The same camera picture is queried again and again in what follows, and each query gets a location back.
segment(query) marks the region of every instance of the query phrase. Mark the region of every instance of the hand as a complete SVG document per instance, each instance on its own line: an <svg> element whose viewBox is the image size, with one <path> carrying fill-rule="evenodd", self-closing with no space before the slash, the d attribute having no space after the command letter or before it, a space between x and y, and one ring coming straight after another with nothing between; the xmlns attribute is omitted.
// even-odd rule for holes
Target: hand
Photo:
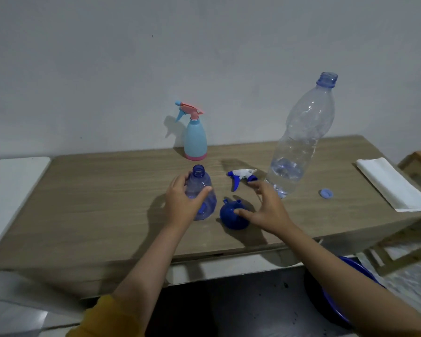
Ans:
<svg viewBox="0 0 421 337"><path fill-rule="evenodd" d="M169 225L187 228L212 190L212 187L204 187L196 198L188 198L185 194L185 181L189 175L190 172L186 172L176 176L167 188L165 211Z"/></svg>
<svg viewBox="0 0 421 337"><path fill-rule="evenodd" d="M248 182L248 185L253 187L257 194L262 195L262 206L258 212L235 209L234 213L275 235L278 235L284 228L294 225L271 184L264 181L253 181Z"/></svg>

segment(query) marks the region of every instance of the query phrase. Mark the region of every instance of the large clear plastic bottle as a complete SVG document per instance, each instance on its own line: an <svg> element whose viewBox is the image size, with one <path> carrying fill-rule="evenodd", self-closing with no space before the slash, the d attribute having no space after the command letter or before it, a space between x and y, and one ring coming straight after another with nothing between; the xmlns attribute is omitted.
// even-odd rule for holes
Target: large clear plastic bottle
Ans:
<svg viewBox="0 0 421 337"><path fill-rule="evenodd" d="M192 173L186 181L185 194L189 198L196 198L201 192L201 189L206 186L212 186L210 176L201 164L197 164L193 167ZM206 219L214 212L216 206L217 197L215 196L215 192L211 190L201 205L201 208L198 210L194 220L198 221Z"/></svg>
<svg viewBox="0 0 421 337"><path fill-rule="evenodd" d="M266 181L280 198L292 193L303 177L318 140L326 135L335 117L332 89L338 76L323 72L316 87L296 103L286 121L286 132L279 140Z"/></svg>

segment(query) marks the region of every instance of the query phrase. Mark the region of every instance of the white napkin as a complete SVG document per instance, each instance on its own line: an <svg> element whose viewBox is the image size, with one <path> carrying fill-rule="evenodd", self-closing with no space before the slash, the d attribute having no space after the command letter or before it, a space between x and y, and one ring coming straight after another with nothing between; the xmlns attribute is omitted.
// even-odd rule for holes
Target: white napkin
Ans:
<svg viewBox="0 0 421 337"><path fill-rule="evenodd" d="M357 166L397 212L421 211L421 192L385 158L359 159Z"/></svg>

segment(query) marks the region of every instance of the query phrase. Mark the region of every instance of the pink bottle base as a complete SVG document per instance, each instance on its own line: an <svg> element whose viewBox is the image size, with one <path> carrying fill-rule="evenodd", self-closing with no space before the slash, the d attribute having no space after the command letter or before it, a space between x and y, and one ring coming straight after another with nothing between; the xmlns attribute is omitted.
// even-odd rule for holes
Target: pink bottle base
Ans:
<svg viewBox="0 0 421 337"><path fill-rule="evenodd" d="M187 155L187 154L185 153L185 157L186 157L187 159L190 159L191 161L201 161L202 159L205 159L205 158L206 158L206 156L207 156L207 152L206 152L204 155L200 156L200 157L191 157L191 156L189 156L189 155Z"/></svg>

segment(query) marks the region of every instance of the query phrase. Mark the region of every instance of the bottle mouth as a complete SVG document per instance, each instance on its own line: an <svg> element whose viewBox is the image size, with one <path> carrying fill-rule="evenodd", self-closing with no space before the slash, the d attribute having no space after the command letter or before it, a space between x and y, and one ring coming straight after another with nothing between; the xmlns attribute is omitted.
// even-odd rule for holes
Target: bottle mouth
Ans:
<svg viewBox="0 0 421 337"><path fill-rule="evenodd" d="M201 164L197 164L192 169L192 174L195 177L203 177L205 174L204 167Z"/></svg>
<svg viewBox="0 0 421 337"><path fill-rule="evenodd" d="M320 75L320 79L317 80L316 84L324 88L334 88L337 82L338 74L333 72L323 72Z"/></svg>

